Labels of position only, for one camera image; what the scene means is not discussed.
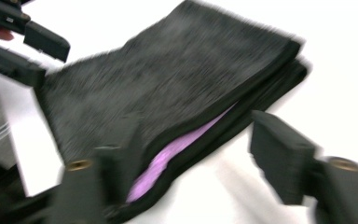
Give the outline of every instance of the brass screw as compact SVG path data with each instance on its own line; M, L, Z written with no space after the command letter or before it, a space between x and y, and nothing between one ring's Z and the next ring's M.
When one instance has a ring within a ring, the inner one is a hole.
M66 169L68 171L78 171L89 168L92 165L91 161L74 161L70 163Z
M30 19L31 19L31 17L28 16L27 14L25 14L25 13L22 13L22 14L21 14L21 17L22 17L23 19L25 19L25 20L30 20Z
M358 166L351 161L344 161L341 159L333 159L330 163L339 169L358 172Z

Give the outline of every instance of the black clamp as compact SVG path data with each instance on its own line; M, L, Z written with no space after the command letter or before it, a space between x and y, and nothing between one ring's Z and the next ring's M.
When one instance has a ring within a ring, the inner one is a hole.
M316 146L280 119L254 112L250 151L284 204L318 203L318 224L358 224L358 164L343 158L314 159Z
M106 224L127 205L142 165L141 119L132 113L87 158L69 162L59 186L22 203L0 192L0 224Z
M31 21L30 16L21 11L21 5L28 1L0 0L0 28L24 35L24 43L41 50L53 58L66 62L70 45L45 27Z
M20 83L40 88L45 80L46 70L37 63L6 49L0 48L0 73Z

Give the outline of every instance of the black felt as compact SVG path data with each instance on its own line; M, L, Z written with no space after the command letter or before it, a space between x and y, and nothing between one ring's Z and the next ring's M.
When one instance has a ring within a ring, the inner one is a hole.
M298 84L306 75L295 62L299 48L289 35L185 1L121 49L48 76L37 95L65 161L114 144L115 123L140 112L140 173L174 138L237 103L169 163L143 198L112 217L121 222L151 207L177 176L245 128L253 109L267 109Z
M108 143L115 121L133 111L144 116L146 147L176 125L197 121L184 133L217 116L248 90L220 102L225 96L266 78L256 74L287 63L297 48L287 37L185 1L122 49L48 76L39 96L66 161Z

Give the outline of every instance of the white background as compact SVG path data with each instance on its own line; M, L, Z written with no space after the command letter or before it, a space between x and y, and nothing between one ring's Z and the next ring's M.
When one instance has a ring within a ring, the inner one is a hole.
M300 130L322 156L358 161L358 0L210 0L305 40L309 77L269 112ZM23 11L66 38L68 63L120 48L168 15L181 1L38 0ZM0 42L56 70L62 63L24 47L22 37ZM312 223L307 207L279 205L247 153L249 130L178 178L170 192L131 223Z

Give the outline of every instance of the pink fabric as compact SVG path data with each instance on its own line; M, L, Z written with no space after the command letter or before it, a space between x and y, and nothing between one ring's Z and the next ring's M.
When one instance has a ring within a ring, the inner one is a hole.
M135 181L130 190L128 203L134 202L146 194L155 184L158 177L167 167L168 162L176 156L179 152L183 151L186 147L190 146L198 138L208 131L218 120L220 120L227 112L219 115L209 123L204 124L197 130L182 135L172 142L170 142L165 148L163 148L159 154L152 160L147 170L145 170Z

